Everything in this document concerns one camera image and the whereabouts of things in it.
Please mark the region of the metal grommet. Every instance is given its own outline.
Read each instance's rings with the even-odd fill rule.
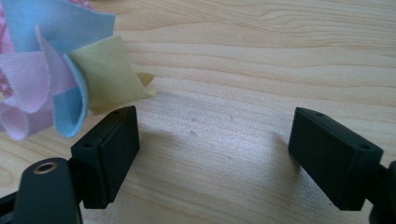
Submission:
[[[58,164],[56,162],[49,161],[49,162],[46,162],[46,163],[43,163],[43,164],[37,166],[33,170],[33,173],[35,173],[36,175],[43,175],[43,174],[46,174],[48,172],[55,170],[57,166],[58,166]]]

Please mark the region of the yellow cloth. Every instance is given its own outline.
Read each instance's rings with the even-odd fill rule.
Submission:
[[[147,86],[154,76],[130,63],[120,36],[113,35],[68,55],[85,75],[93,114],[149,98],[156,92],[143,86]]]

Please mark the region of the wooden table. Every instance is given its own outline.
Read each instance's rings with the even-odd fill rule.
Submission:
[[[85,223],[368,223],[341,212],[288,153],[296,106],[329,115],[396,160],[393,0],[102,0],[134,63],[163,78],[136,103],[141,148],[107,210]],[[0,196],[78,136],[0,135]]]

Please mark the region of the screw hole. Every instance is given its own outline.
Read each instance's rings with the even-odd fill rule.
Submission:
[[[84,145],[83,145],[84,147],[92,147],[93,146],[93,144],[92,143],[84,143]]]
[[[367,146],[367,145],[364,145],[364,144],[361,144],[361,148],[364,148],[364,149],[370,149],[370,147],[369,147],[369,146]]]
[[[33,173],[35,173],[36,175],[43,175],[43,174],[53,171],[57,166],[58,166],[58,164],[56,162],[53,162],[53,161],[46,162],[44,164],[37,166],[33,170]]]

